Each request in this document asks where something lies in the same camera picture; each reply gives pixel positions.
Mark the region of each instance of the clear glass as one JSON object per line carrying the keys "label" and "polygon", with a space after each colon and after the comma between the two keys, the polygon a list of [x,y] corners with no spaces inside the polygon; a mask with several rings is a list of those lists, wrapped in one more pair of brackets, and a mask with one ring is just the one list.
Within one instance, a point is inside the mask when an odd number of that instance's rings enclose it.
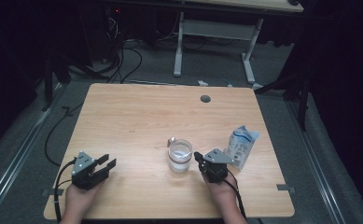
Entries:
{"label": "clear glass", "polygon": [[169,146],[169,166],[176,173],[184,173],[189,169],[192,158],[192,145],[184,139],[174,140]]}

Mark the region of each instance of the robotic arm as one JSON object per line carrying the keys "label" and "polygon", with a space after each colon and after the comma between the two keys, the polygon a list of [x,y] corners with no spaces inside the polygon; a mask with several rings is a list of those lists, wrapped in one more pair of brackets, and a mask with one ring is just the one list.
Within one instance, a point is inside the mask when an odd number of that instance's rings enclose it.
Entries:
{"label": "robotic arm", "polygon": [[199,163],[199,170],[207,176],[208,182],[219,183],[228,176],[227,163],[234,163],[218,148],[214,148],[206,155],[199,152],[193,153],[195,160]]}
{"label": "robotic arm", "polygon": [[112,160],[105,168],[94,173],[95,167],[103,164],[105,161],[108,161],[108,154],[95,160],[85,152],[79,152],[72,172],[73,184],[80,189],[92,189],[107,179],[109,171],[117,164],[117,159]]}

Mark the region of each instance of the cable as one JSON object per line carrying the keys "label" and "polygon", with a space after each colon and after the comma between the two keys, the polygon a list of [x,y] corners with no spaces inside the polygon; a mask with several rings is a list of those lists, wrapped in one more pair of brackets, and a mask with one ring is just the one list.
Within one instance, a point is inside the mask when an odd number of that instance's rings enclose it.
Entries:
{"label": "cable", "polygon": [[59,187],[60,187],[62,184],[65,184],[65,183],[70,182],[70,181],[71,181],[71,179],[69,179],[69,180],[64,180],[62,183],[60,183],[60,184],[59,184]]}
{"label": "cable", "polygon": [[114,83],[118,74],[119,74],[119,82],[122,80],[122,75],[120,74],[120,68],[123,65],[123,58],[124,58],[123,57],[123,48],[121,49],[120,54],[121,54],[121,59],[120,59],[120,64],[118,65],[118,69],[111,75],[111,77],[108,79],[107,83],[110,83],[111,79],[113,79],[112,83]]}
{"label": "cable", "polygon": [[112,28],[114,28],[115,25],[117,25],[117,30],[115,31],[115,35],[114,35],[114,40],[117,39],[117,35],[118,35],[118,23],[116,21],[114,21],[114,19],[112,18],[108,18],[109,20],[111,20],[112,22],[114,22],[111,26],[111,28],[109,28],[109,31],[112,31]]}
{"label": "cable", "polygon": [[245,220],[247,220],[247,216],[245,215],[245,210],[244,210],[244,206],[243,206],[243,202],[242,202],[242,196],[240,195],[240,192],[239,192],[239,187],[237,185],[237,179],[236,177],[234,177],[233,173],[231,171],[228,171],[231,176],[233,177],[234,181],[236,182],[236,187],[234,187],[228,180],[226,179],[223,179],[223,181],[229,185],[233,190],[234,192],[236,193],[236,198],[237,198],[237,201],[239,202],[239,209],[240,209],[240,212],[242,213],[242,216],[244,217]]}
{"label": "cable", "polygon": [[207,38],[205,38],[204,36],[193,36],[193,35],[187,35],[186,37],[189,37],[189,39],[202,39],[202,44],[199,46],[199,47],[197,47],[197,48],[189,48],[189,47],[187,47],[187,46],[185,46],[184,44],[183,44],[183,47],[185,48],[185,49],[193,49],[193,50],[197,50],[197,49],[201,49],[202,47],[204,47],[205,45],[206,45],[206,43],[207,43]]}
{"label": "cable", "polygon": [[55,184],[55,190],[53,191],[53,199],[54,199],[54,206],[55,206],[55,212],[56,212],[56,219],[58,221],[58,223],[60,223],[60,221],[62,221],[62,214],[60,211],[60,206],[59,206],[59,194],[58,194],[58,189],[59,186],[61,184],[59,184],[60,182],[60,178],[62,177],[62,173],[64,172],[64,170],[70,166],[76,163],[77,158],[74,158],[72,161],[69,161],[63,168],[62,170],[59,172],[57,179],[56,179],[56,184]]}
{"label": "cable", "polygon": [[[106,67],[104,69],[101,69],[101,70],[97,71],[96,73],[102,75],[103,73],[109,72],[112,69],[114,69],[115,67],[117,67],[118,63],[119,63],[119,57],[117,56],[114,59],[114,61],[108,67]],[[74,75],[83,76],[83,77],[91,77],[87,73],[85,73],[85,72],[79,72],[79,71],[77,71],[77,70],[75,70],[75,69],[73,69],[71,67],[68,67],[67,70],[68,70],[68,72],[70,72],[70,73],[72,73]]]}
{"label": "cable", "polygon": [[175,25],[173,26],[173,29],[172,29],[172,31],[170,32],[170,34],[168,34],[168,35],[167,35],[166,37],[164,37],[164,38],[157,39],[157,41],[166,40],[166,39],[171,39],[171,38],[174,38],[174,37],[178,36],[178,34],[177,34],[177,35],[174,35],[174,36],[170,36],[170,35],[172,35],[172,34],[175,32],[175,27],[177,26],[177,22],[178,22],[178,18],[179,18],[179,16],[180,16],[180,13],[178,12],[178,13],[177,13],[177,17],[175,18]]}
{"label": "cable", "polygon": [[[162,46],[166,46],[166,47],[170,47],[170,46],[174,46],[177,44],[177,40],[173,40],[173,38],[177,37],[177,35],[173,36],[172,38],[168,38],[168,39],[164,39],[164,40],[161,40],[161,41],[158,41],[157,43],[159,45],[162,45]],[[164,44],[163,42],[165,41],[172,41],[171,44]]]}
{"label": "cable", "polygon": [[122,84],[124,81],[125,81],[125,79],[126,79],[126,77],[128,77],[129,75],[131,75],[135,70],[137,70],[139,67],[140,67],[140,65],[141,65],[141,63],[143,62],[143,56],[137,51],[137,50],[135,50],[135,49],[129,49],[129,50],[131,50],[131,51],[133,51],[133,52],[135,52],[136,54],[138,54],[138,56],[140,57],[140,62],[138,63],[138,65],[130,72],[130,73],[128,73],[124,78],[122,78],[121,80],[120,80],[120,84]]}
{"label": "cable", "polygon": [[129,48],[125,48],[125,49],[137,49],[138,47],[140,47],[140,40],[138,40],[138,39],[126,40],[125,43],[126,42],[133,42],[133,41],[137,42],[137,44],[135,46],[133,46],[133,47],[129,47]]}
{"label": "cable", "polygon": [[67,117],[69,117],[75,110],[77,110],[79,107],[81,107],[83,105],[83,103],[77,105],[76,107],[74,107],[72,110],[67,110],[64,114],[64,116],[59,119],[56,124],[50,129],[49,134],[47,136],[47,139],[45,141],[45,145],[44,145],[44,151],[45,151],[45,156],[47,157],[48,161],[50,161],[50,163],[52,163],[53,165],[56,166],[60,166],[60,164],[56,161],[54,161],[53,159],[50,158],[49,154],[48,154],[48,142],[50,137],[52,136],[54,130],[57,128],[57,126]]}
{"label": "cable", "polygon": [[221,43],[221,42],[219,42],[219,41],[210,40],[210,38],[209,38],[209,39],[207,39],[207,43],[210,43],[210,44],[216,44],[216,45],[223,45],[223,46],[236,44],[236,43],[238,43],[238,42],[240,42],[240,40],[239,40],[239,39],[232,39],[231,41],[229,41],[229,42],[227,42],[227,43]]}

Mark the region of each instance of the hole in table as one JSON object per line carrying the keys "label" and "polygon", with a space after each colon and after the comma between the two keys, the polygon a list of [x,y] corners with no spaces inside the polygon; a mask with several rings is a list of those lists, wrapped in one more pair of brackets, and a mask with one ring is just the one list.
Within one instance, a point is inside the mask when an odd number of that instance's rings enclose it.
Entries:
{"label": "hole in table", "polygon": [[201,101],[204,103],[209,103],[211,101],[211,98],[208,95],[203,95],[201,96]]}

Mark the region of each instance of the human arm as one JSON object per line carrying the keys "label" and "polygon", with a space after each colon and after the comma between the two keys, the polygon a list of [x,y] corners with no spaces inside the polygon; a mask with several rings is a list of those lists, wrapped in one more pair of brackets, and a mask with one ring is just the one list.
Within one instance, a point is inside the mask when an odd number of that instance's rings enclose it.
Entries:
{"label": "human arm", "polygon": [[60,223],[80,224],[103,184],[104,181],[89,190],[79,189],[71,184],[65,193],[65,210]]}
{"label": "human arm", "polygon": [[[246,224],[247,221],[242,216],[236,203],[236,192],[223,181],[209,183],[205,175],[202,176],[225,224]],[[231,175],[228,175],[225,179],[234,187],[236,186],[236,181]]]}

